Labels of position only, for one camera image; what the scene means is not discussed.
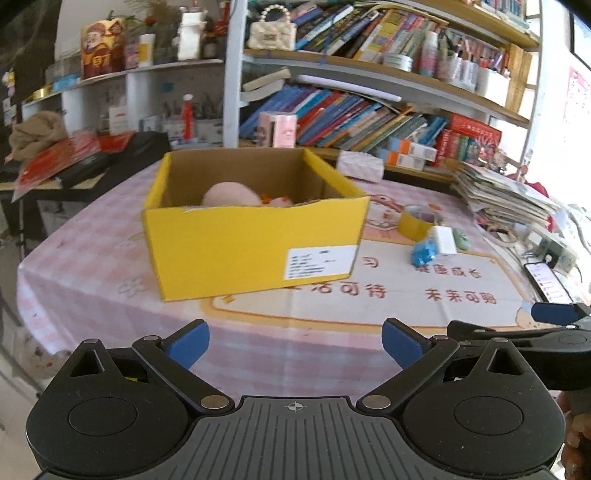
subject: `cartoon character box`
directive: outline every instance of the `cartoon character box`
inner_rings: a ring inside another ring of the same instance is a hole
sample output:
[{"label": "cartoon character box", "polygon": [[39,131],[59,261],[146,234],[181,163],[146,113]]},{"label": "cartoon character box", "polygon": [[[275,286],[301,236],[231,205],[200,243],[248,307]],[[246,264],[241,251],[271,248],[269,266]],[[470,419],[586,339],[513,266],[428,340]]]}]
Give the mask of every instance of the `cartoon character box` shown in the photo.
[{"label": "cartoon character box", "polygon": [[125,70],[124,22],[101,20],[82,29],[82,79]]}]

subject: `handbag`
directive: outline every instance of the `handbag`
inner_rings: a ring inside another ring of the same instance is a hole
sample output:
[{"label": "handbag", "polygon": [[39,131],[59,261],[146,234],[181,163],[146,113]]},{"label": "handbag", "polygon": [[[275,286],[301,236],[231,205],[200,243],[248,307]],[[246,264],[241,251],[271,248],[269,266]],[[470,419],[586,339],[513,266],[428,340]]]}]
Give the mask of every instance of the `handbag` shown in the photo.
[{"label": "handbag", "polygon": [[[267,22],[267,13],[278,8],[282,10],[284,20]],[[263,10],[257,22],[251,24],[251,36],[248,48],[254,50],[294,50],[296,47],[295,23],[290,22],[290,13],[282,5],[269,5]]]}]

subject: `pink box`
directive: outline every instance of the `pink box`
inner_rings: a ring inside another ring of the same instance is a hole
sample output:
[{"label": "pink box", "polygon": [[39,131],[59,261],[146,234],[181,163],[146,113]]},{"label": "pink box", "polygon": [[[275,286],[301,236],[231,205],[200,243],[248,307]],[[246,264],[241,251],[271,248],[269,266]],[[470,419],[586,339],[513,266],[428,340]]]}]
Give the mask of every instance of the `pink box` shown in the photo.
[{"label": "pink box", "polygon": [[283,112],[259,113],[256,144],[259,147],[296,146],[297,115]]}]

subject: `phone screen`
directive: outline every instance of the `phone screen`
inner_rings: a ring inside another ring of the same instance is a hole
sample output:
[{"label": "phone screen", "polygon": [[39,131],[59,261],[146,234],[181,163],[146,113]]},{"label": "phone screen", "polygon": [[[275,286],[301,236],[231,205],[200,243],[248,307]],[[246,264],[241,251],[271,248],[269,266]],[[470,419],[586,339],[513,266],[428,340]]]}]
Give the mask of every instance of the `phone screen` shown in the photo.
[{"label": "phone screen", "polygon": [[572,303],[569,292],[548,264],[544,262],[528,263],[524,268],[529,272],[530,280],[535,283],[538,291],[549,303]]}]

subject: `stack of papers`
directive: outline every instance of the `stack of papers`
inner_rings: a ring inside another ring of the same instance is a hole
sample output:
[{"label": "stack of papers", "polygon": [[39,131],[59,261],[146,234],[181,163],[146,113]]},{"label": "stack of papers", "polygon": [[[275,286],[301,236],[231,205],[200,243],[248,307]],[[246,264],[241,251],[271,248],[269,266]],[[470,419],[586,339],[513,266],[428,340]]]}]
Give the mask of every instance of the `stack of papers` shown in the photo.
[{"label": "stack of papers", "polygon": [[454,173],[454,188],[473,212],[492,224],[512,228],[514,223],[548,225],[559,206],[537,190],[492,170],[462,163]]}]

